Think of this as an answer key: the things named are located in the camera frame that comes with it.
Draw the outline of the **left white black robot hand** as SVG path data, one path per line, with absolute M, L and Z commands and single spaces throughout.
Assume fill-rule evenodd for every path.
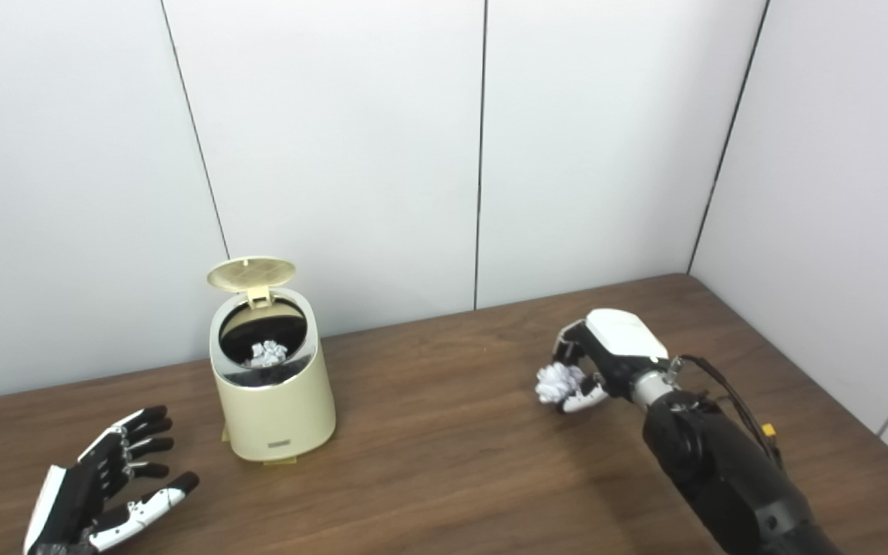
M 130 413 L 107 426 L 68 467 L 52 465 L 25 531 L 25 554 L 103 554 L 136 537 L 179 506 L 200 477 L 183 472 L 134 501 L 106 503 L 139 478 L 162 479 L 169 467 L 143 460 L 175 446 L 166 406 Z

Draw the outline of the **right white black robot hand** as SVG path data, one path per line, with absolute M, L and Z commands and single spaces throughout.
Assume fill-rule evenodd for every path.
M 578 413 L 603 400 L 623 399 L 646 414 L 678 389 L 680 362 L 644 321 L 627 311 L 596 309 L 560 331 L 552 362 L 574 368 L 585 359 L 594 370 L 557 400 L 557 413 Z

